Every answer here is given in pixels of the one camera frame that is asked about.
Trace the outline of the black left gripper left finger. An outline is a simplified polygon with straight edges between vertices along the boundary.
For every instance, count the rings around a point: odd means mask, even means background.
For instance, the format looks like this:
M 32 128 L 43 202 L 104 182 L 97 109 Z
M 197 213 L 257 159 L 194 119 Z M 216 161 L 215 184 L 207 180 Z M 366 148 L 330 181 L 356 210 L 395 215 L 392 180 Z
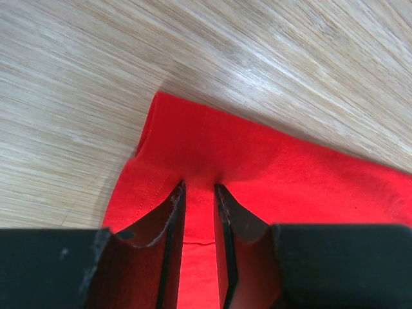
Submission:
M 111 235 L 93 278 L 94 308 L 176 308 L 186 211 L 184 182 Z

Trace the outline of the red t shirt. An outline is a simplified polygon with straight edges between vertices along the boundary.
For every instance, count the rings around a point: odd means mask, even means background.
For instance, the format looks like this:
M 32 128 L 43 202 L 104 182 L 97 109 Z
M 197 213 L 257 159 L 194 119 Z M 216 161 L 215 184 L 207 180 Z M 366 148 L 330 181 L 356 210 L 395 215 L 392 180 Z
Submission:
M 170 94 L 151 103 L 103 224 L 118 232 L 187 188 L 179 308 L 217 308 L 213 187 L 268 222 L 411 224 L 410 175 Z

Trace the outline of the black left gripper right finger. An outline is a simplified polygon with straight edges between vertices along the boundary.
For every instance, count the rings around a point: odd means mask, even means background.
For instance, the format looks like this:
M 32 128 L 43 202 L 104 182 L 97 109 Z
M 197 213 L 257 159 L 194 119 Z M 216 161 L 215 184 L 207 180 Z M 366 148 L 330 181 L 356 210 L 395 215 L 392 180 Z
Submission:
M 214 186 L 214 234 L 221 308 L 273 308 L 281 274 L 270 227 L 226 186 Z

